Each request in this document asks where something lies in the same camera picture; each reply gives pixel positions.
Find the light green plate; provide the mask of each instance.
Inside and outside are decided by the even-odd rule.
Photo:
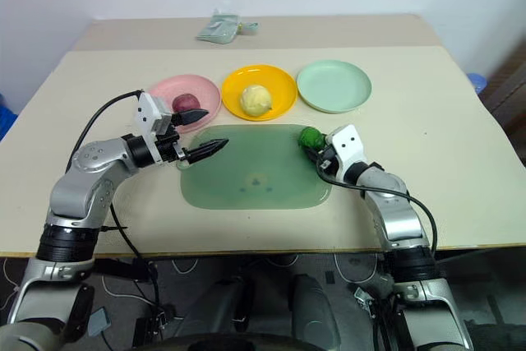
[[[302,125],[208,127],[192,141],[228,138],[214,156],[181,169],[182,195],[203,209],[302,209],[323,202],[330,184],[298,145]]]
[[[303,99],[326,113],[345,113],[364,104],[371,80],[359,67],[342,61],[318,61],[304,67],[296,79]]]

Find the table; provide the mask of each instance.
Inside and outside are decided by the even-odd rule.
[[[93,112],[129,90],[183,73],[221,85],[233,70],[269,63],[292,76],[309,62],[340,59],[371,78],[359,109],[325,114],[298,99],[269,123],[330,132],[353,123],[370,161],[399,175],[436,217],[439,248],[522,245],[526,170],[463,72],[417,16],[262,17],[257,36],[229,45],[193,39],[206,19],[96,21],[67,53],[0,143],[0,255],[32,256],[49,193]],[[86,142],[138,133],[133,99],[105,112]],[[247,123],[225,108],[214,125]],[[187,144],[193,133],[185,135]],[[354,252],[379,247],[355,192],[334,187],[301,210],[203,210],[188,205],[173,164],[143,169],[115,196],[131,240],[151,256],[230,252]],[[428,235],[430,227],[424,214]],[[108,218],[107,224],[113,224]],[[131,255],[117,232],[98,256]]]

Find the dark floor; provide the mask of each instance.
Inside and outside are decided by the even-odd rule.
[[[275,257],[274,261],[285,264],[292,258],[294,256]],[[183,270],[190,267],[192,262],[191,258],[177,260]],[[477,337],[473,341],[480,344],[479,349],[513,349],[512,344],[520,344],[516,349],[526,349],[524,262],[526,248],[509,248],[470,253],[440,263],[440,268],[448,276],[462,318],[470,322],[470,330]],[[339,263],[349,279],[363,279],[374,267],[374,256],[344,254],[339,255]],[[20,281],[24,264],[25,260],[8,260],[7,273],[11,279]],[[295,274],[307,273],[315,277],[326,291],[341,334],[342,350],[372,350],[369,317],[354,301],[354,286],[339,277],[332,254],[301,255],[293,266],[287,268],[273,266],[261,256],[224,256],[201,258],[194,271],[187,275],[178,274],[170,261],[158,261],[157,269],[161,300],[163,303],[172,303],[180,316],[216,280],[240,273],[250,275],[256,282],[256,300],[249,331],[277,335],[291,333],[287,304],[289,282]],[[331,274],[334,275],[334,284],[327,283]],[[389,280],[388,276],[377,273],[371,281],[389,288]],[[107,295],[98,275],[92,275],[88,282],[96,288],[94,310],[106,307],[112,320],[112,326],[105,331],[109,343],[116,351],[129,349],[135,319],[148,314],[147,305],[139,300]],[[138,294],[130,281],[107,277],[106,282],[115,293]],[[0,304],[3,304],[5,297],[11,293],[12,286],[2,279],[0,287]],[[153,297],[148,284],[141,287],[149,298]],[[1,313],[3,323],[7,309]],[[167,326],[164,330],[165,338],[173,335],[177,324],[174,321]],[[493,325],[481,327],[482,324]],[[100,336],[90,338],[87,335],[75,344],[68,344],[64,349],[107,350]]]

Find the yellow plate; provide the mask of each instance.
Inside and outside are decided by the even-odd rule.
[[[250,85],[263,85],[272,96],[272,109],[260,117],[245,113],[239,103],[241,93]],[[223,82],[224,106],[230,113],[248,121],[268,121],[287,113],[298,97],[296,81],[281,69],[269,65],[251,65],[236,70]]]

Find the green cutting mat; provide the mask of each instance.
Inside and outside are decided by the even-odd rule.
[[[330,184],[298,146],[302,125],[224,125],[208,127],[191,148],[228,138],[211,158],[182,169],[181,190],[203,209],[302,209],[323,202]]]

